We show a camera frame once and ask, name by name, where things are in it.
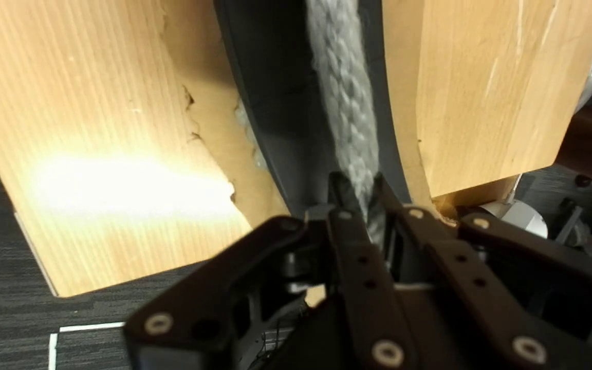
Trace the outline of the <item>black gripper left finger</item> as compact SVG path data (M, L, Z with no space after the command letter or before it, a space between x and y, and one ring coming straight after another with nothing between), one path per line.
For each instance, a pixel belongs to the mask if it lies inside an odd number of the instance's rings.
M408 328L352 180L318 218L274 216L142 305L131 370L405 370Z

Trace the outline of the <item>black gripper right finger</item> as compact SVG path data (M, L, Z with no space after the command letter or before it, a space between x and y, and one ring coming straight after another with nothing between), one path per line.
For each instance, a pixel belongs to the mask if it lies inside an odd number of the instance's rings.
M432 284L455 296L506 361L537 370L592 370L592 259L488 214L454 230L403 205L384 180L372 189L384 212L389 272L399 284Z

